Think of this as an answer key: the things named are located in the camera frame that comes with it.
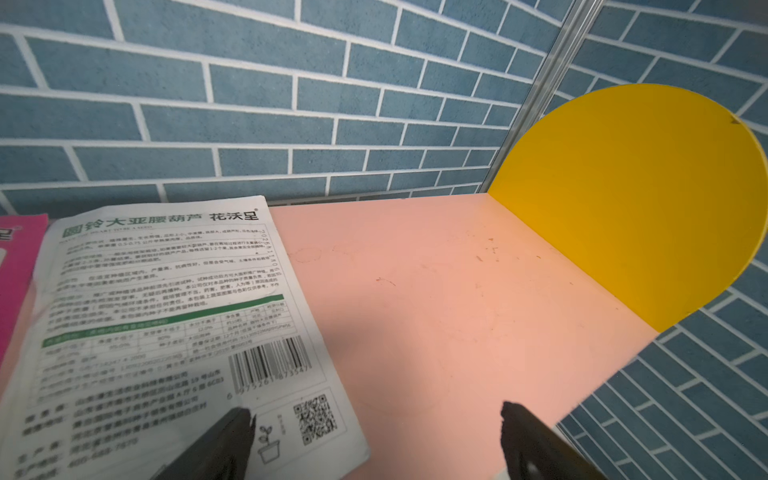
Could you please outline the white text seed packet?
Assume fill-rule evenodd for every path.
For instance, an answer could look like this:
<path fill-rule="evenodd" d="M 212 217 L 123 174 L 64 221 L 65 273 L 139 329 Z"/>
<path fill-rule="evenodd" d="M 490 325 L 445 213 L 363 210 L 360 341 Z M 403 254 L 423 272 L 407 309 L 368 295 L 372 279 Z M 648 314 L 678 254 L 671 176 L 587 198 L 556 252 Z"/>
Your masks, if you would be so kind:
<path fill-rule="evenodd" d="M 5 479 L 153 479 L 232 408 L 247 479 L 340 479 L 370 449 L 262 196 L 52 223 L 1 405 Z"/>

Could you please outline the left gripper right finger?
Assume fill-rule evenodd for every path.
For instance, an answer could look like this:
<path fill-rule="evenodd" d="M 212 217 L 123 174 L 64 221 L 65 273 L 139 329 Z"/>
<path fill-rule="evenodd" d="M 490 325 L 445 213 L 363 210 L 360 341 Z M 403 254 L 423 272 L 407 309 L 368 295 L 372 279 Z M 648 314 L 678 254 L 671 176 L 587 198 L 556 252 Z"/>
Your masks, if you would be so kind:
<path fill-rule="evenodd" d="M 505 401 L 501 417 L 500 443 L 510 479 L 606 479 L 523 405 Z"/>

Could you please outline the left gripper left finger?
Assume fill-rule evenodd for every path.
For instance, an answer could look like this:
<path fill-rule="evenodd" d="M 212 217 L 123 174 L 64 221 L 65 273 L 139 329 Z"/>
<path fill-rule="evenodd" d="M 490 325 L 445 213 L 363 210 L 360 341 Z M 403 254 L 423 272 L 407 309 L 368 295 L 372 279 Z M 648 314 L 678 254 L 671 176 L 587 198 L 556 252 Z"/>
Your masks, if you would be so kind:
<path fill-rule="evenodd" d="M 249 409 L 232 408 L 153 479 L 243 480 L 255 430 Z"/>

